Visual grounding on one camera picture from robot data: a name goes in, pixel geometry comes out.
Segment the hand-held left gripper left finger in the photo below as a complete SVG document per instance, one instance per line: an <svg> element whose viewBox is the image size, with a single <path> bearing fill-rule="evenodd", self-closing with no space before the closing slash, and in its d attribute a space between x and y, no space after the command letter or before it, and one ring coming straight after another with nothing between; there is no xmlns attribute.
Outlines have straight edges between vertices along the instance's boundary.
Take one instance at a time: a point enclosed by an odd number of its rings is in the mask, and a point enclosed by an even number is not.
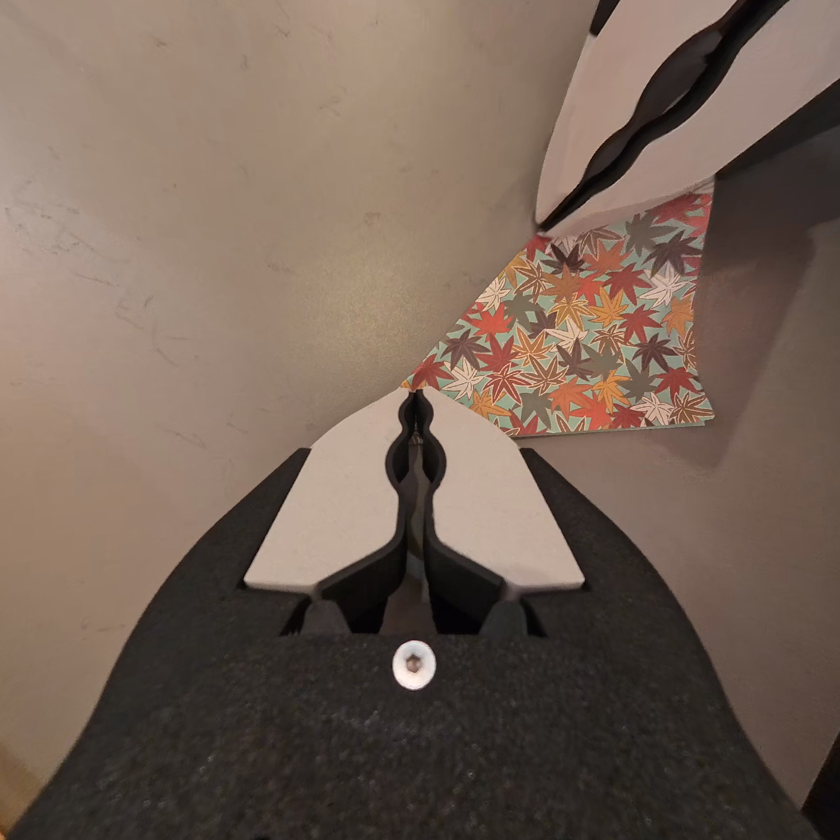
<svg viewBox="0 0 840 840"><path fill-rule="evenodd" d="M250 590L303 595L378 634L403 583L411 503L401 484L415 394L398 388L310 447L245 573Z"/></svg>

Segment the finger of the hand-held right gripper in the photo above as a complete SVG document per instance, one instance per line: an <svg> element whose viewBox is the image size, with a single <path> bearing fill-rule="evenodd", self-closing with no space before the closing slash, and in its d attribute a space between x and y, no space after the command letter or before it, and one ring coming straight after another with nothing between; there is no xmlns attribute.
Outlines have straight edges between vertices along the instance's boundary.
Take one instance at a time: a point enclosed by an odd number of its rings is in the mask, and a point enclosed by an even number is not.
<svg viewBox="0 0 840 840"><path fill-rule="evenodd" d="M656 72L727 13L722 1L621 1L601 33L588 34L543 161L539 226L583 183L604 142L630 123Z"/></svg>
<svg viewBox="0 0 840 840"><path fill-rule="evenodd" d="M727 2L646 86L554 211L576 235L686 192L838 84L838 2Z"/></svg>

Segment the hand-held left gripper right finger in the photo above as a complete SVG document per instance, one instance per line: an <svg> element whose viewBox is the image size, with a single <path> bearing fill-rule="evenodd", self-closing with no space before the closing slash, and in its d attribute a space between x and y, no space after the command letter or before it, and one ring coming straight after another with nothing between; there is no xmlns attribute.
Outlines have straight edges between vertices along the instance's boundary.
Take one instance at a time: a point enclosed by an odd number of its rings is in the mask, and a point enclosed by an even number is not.
<svg viewBox="0 0 840 840"><path fill-rule="evenodd" d="M423 565L437 629L478 634L504 602L529 630L529 595L576 592L584 573L520 448L440 392L418 393Z"/></svg>

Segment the leaf-patterned origami paper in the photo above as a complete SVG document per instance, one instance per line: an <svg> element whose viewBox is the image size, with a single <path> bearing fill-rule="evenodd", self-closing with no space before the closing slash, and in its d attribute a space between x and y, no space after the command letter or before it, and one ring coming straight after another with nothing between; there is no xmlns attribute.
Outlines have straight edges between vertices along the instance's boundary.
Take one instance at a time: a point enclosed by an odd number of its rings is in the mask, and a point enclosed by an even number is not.
<svg viewBox="0 0 840 840"><path fill-rule="evenodd" d="M694 298L714 181L582 234L535 234L402 386L511 437L704 426Z"/></svg>

